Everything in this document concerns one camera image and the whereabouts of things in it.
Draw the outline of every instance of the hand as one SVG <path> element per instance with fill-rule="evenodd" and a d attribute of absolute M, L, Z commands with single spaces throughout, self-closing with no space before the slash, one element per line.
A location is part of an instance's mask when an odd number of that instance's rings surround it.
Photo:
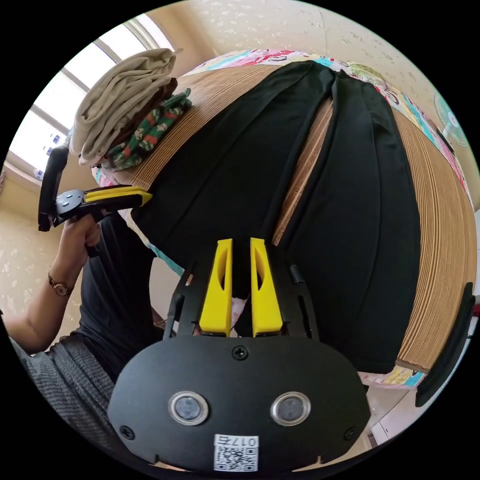
<path fill-rule="evenodd" d="M 75 284 L 88 254 L 86 246 L 94 247 L 100 241 L 100 226 L 88 214 L 78 221 L 67 220 L 61 234 L 58 253 L 50 274 L 56 282 Z"/>

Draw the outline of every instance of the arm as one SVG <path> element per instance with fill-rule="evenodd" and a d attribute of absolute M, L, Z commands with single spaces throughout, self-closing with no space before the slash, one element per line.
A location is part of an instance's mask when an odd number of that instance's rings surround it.
<path fill-rule="evenodd" d="M 100 227 L 91 215 L 77 222 L 67 221 L 50 268 L 51 278 L 72 289 L 88 258 L 85 245 L 94 246 L 99 241 Z M 3 315 L 8 335 L 29 354 L 46 350 L 59 333 L 69 298 L 58 295 L 46 277 L 25 313 Z"/>

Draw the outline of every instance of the window sill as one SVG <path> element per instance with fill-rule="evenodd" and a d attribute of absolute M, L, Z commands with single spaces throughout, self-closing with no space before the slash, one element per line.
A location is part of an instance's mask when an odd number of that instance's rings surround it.
<path fill-rule="evenodd" d="M 9 161 L 5 161 L 3 164 L 5 168 L 5 177 L 10 178 L 22 187 L 34 192 L 40 193 L 42 182 L 37 180 L 34 176 L 25 173 L 16 166 L 12 165 Z"/>

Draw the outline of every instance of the black garment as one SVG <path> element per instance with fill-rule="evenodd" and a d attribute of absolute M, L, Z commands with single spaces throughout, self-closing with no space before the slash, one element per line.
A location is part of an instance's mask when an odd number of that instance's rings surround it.
<path fill-rule="evenodd" d="M 115 383 L 127 362 L 163 337 L 154 326 L 150 271 L 154 259 L 118 213 L 100 222 L 98 256 L 81 281 L 80 335 Z"/>
<path fill-rule="evenodd" d="M 132 217 L 181 266 L 204 243 L 271 239 L 329 96 L 333 117 L 280 246 L 310 289 L 320 340 L 357 370 L 388 373 L 413 308 L 420 219 L 391 108 L 371 84 L 312 61 L 279 68 L 182 146 Z M 233 280 L 246 298 L 249 284 Z"/>

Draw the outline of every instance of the electric fan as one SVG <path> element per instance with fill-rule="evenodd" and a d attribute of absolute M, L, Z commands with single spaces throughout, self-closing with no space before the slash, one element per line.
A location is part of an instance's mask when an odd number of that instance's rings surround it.
<path fill-rule="evenodd" d="M 433 97 L 433 103 L 435 104 L 436 112 L 438 113 L 438 117 L 440 118 L 440 121 L 444 127 L 441 134 L 448 140 L 455 140 L 455 142 L 461 147 L 467 147 L 469 144 L 467 137 L 465 136 L 459 121 L 453 114 L 450 107 L 447 105 L 447 102 L 438 93 L 436 93 Z"/>

